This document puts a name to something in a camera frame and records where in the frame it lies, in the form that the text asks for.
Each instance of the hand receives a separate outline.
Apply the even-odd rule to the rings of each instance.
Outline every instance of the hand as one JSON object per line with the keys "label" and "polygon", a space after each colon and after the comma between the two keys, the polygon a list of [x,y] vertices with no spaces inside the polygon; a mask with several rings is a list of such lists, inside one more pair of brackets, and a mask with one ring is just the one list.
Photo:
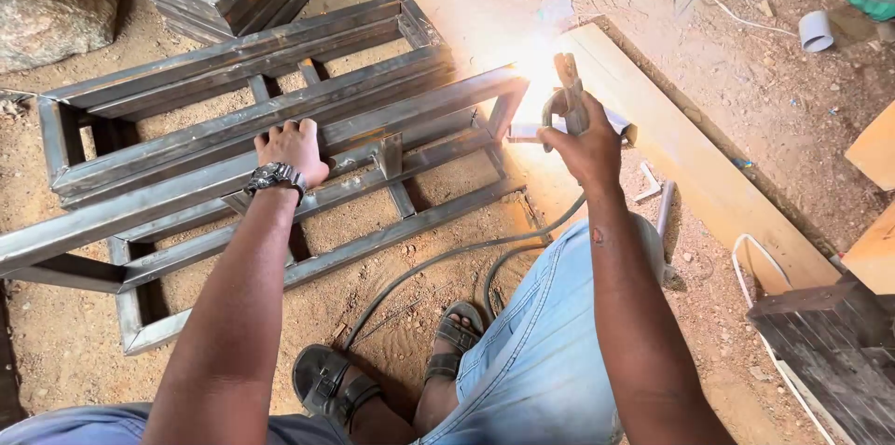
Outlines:
{"label": "hand", "polygon": [[258,153],[258,166],[270,162],[291,165],[304,174],[308,188],[323,183],[330,174],[330,167],[320,161],[317,122],[309,118],[301,123],[289,120],[282,129],[270,127],[267,134],[258,134],[255,136],[255,151]]}
{"label": "hand", "polygon": [[603,105],[589,92],[582,96],[591,126],[580,136],[552,127],[538,129],[538,139],[553,146],[585,193],[619,187],[621,138],[612,129]]}

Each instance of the jeans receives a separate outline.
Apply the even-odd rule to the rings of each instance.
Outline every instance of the jeans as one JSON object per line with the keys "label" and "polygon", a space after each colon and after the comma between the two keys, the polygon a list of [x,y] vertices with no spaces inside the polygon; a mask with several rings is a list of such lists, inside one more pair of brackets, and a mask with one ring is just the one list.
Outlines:
{"label": "jeans", "polygon": [[[665,268],[655,228],[632,215],[657,279]],[[420,445],[618,443],[622,429],[593,324],[586,220],[535,261],[507,307],[460,362],[460,404]],[[149,404],[66,408],[2,432],[2,443],[136,445]],[[268,443],[347,444],[322,417],[274,416]]]}

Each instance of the boulder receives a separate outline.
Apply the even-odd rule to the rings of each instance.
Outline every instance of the boulder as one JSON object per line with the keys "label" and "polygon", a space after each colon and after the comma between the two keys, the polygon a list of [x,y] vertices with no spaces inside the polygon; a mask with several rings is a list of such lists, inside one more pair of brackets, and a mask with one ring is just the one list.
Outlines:
{"label": "boulder", "polygon": [[109,45],[117,7],[118,0],[0,0],[0,73]]}

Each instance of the wristwatch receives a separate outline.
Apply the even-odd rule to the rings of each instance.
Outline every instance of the wristwatch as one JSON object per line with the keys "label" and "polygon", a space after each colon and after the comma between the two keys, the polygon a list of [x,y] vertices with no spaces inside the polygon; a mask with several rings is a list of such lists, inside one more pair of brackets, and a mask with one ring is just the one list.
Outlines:
{"label": "wristwatch", "polygon": [[304,199],[304,191],[308,188],[308,182],[304,178],[304,174],[296,171],[294,167],[283,162],[270,162],[255,169],[249,184],[245,187],[245,191],[252,195],[264,188],[279,185],[281,182],[289,182],[289,187],[298,190],[300,197],[298,202],[302,203]]}

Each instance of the scar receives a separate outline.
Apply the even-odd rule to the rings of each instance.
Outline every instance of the scar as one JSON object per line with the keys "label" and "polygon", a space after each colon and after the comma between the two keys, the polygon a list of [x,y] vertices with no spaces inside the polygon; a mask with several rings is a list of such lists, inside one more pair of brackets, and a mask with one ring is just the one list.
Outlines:
{"label": "scar", "polygon": [[596,244],[597,246],[599,246],[599,247],[603,247],[603,233],[599,231],[599,228],[595,228],[595,229],[593,230],[593,234],[592,234],[591,240],[592,240],[593,243]]}

